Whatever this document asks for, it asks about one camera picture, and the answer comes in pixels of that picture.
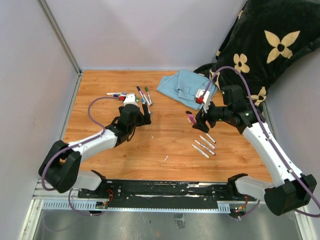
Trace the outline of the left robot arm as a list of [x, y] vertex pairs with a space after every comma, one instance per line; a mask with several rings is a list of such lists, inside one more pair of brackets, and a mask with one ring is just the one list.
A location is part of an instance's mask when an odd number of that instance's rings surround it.
[[102, 151], [130, 141], [136, 127], [150, 125], [148, 105], [143, 104], [142, 109], [143, 112], [137, 105], [126, 104], [119, 108], [120, 116], [100, 132], [75, 142], [56, 141], [38, 170], [42, 187], [47, 182], [59, 193], [78, 188], [89, 190], [96, 198], [103, 197], [107, 193], [104, 177], [94, 170], [80, 170], [80, 165]]

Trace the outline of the black marker pen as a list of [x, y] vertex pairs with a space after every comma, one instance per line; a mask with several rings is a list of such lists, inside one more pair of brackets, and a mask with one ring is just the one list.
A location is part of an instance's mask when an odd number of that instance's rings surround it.
[[206, 136], [214, 143], [216, 144], [216, 141], [213, 139], [213, 137], [211, 135], [209, 135], [208, 133], [206, 133]]

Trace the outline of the magenta cap marker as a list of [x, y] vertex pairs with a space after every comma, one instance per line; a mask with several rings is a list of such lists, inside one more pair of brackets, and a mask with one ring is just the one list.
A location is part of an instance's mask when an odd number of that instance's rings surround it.
[[200, 145], [201, 147], [203, 147], [205, 150], [207, 150], [209, 153], [211, 153], [212, 155], [216, 155], [216, 153], [214, 153], [211, 149], [209, 149], [207, 146], [203, 145], [202, 143], [200, 143], [199, 141], [194, 139], [194, 142], [196, 142], [198, 145]]

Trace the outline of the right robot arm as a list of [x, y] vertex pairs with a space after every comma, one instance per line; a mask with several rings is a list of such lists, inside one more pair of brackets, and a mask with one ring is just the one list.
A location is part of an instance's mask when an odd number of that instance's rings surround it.
[[225, 122], [242, 134], [254, 147], [271, 176], [266, 182], [239, 173], [227, 181], [226, 193], [232, 200], [247, 195], [266, 203], [276, 216], [309, 204], [317, 181], [305, 175], [286, 155], [273, 137], [268, 124], [258, 109], [251, 105], [238, 85], [223, 87], [223, 106], [216, 106], [210, 93], [199, 89], [195, 101], [202, 103], [193, 124], [194, 129], [208, 133], [217, 122]]

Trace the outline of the white slim marker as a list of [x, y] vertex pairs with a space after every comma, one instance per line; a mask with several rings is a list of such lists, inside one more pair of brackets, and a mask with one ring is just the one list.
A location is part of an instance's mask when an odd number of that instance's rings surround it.
[[191, 144], [192, 145], [192, 147], [195, 149], [195, 150], [197, 150], [200, 154], [202, 154], [205, 158], [207, 158], [207, 159], [209, 159], [210, 158], [210, 156], [209, 155], [207, 155], [205, 152], [203, 152], [200, 148], [198, 148], [196, 145], [194, 145], [194, 144]]

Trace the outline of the pink marker pen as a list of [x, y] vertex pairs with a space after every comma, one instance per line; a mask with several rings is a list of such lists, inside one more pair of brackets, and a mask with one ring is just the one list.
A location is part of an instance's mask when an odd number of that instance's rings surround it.
[[199, 135], [199, 137], [200, 137], [208, 146], [210, 146], [213, 150], [216, 149], [216, 147], [215, 147], [212, 143], [210, 143], [206, 138], [204, 138], [202, 135]]

